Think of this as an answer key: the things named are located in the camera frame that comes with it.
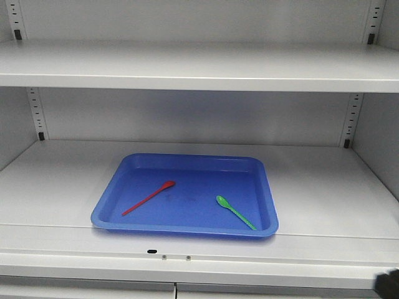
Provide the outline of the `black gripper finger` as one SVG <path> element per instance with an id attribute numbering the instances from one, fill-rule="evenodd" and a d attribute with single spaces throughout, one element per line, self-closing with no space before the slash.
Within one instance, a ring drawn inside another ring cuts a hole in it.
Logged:
<path id="1" fill-rule="evenodd" d="M 392 270 L 389 273 L 377 275 L 374 291 L 382 299 L 398 299 L 398 269 Z"/>

